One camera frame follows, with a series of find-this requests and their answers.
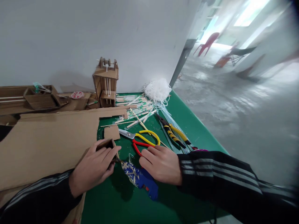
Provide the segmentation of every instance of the green table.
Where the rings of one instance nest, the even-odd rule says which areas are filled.
[[[167,109],[195,146],[227,153],[173,91]],[[101,119],[100,125],[111,124],[115,120],[116,118]],[[119,125],[119,128],[123,129],[127,125],[129,124]],[[145,122],[145,126],[168,145],[156,116],[151,116]],[[102,138],[103,129],[99,127],[98,139]],[[140,130],[143,130],[141,125],[129,129],[132,133]],[[128,160],[131,153],[135,157],[131,161],[139,165],[139,156],[134,151],[131,140],[121,137],[115,143],[122,146],[119,153],[122,160]],[[200,223],[214,218],[214,207],[209,202],[183,194],[175,186],[162,183],[158,183],[158,186],[158,201],[153,202],[148,197],[147,191],[134,187],[124,175],[121,166],[116,164],[113,175],[87,192],[81,223]],[[218,217],[225,215],[228,214],[221,209],[217,210]]]

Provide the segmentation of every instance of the hand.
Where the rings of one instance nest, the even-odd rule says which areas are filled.
[[[140,165],[146,169],[157,181],[182,185],[182,172],[177,154],[170,149],[156,145],[142,150],[139,159]]]
[[[105,139],[94,143],[82,161],[69,176],[69,187],[74,198],[102,183],[114,170],[115,163],[111,163],[113,157],[121,149],[121,146],[101,148],[97,146]]]

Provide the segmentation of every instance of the striped sleeve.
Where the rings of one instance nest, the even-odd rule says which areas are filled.
[[[61,223],[82,196],[74,198],[69,188],[72,170],[54,174],[19,191],[0,209],[2,223]]]
[[[286,222],[298,212],[296,188],[259,180],[247,163],[216,151],[178,157],[183,176],[179,190],[212,202],[242,223]]]

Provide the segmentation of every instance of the tangled white thread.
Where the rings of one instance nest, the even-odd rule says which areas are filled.
[[[161,110],[168,105],[170,91],[171,88],[165,78],[153,80],[144,87],[145,95]]]

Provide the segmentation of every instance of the scissors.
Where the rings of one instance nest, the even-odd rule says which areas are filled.
[[[151,143],[149,140],[147,140],[145,137],[143,137],[143,136],[141,135],[142,133],[150,133],[150,134],[152,134],[152,135],[158,140],[157,145],[160,145],[160,139],[159,139],[158,135],[157,135],[155,132],[152,132],[152,131],[150,131],[150,130],[143,130],[143,131],[140,131],[139,133],[135,133],[135,134],[132,134],[132,133],[127,132],[127,131],[122,130],[122,129],[118,129],[118,130],[119,130],[119,133],[120,133],[120,134],[122,134],[122,135],[124,135],[124,136],[126,136],[126,137],[128,137],[128,138],[130,138],[130,139],[132,139],[133,147],[134,147],[134,149],[136,150],[136,152],[137,152],[137,154],[138,154],[139,156],[142,156],[142,155],[141,155],[139,149],[137,148],[137,145],[141,145],[141,146],[145,146],[145,147],[150,147],[150,146],[155,147],[155,146],[156,146],[154,143]],[[143,142],[138,142],[138,141],[136,141],[136,140],[134,139],[135,136],[141,138],[142,140],[144,140],[145,142],[147,142],[147,144],[146,144],[146,143],[143,143]]]

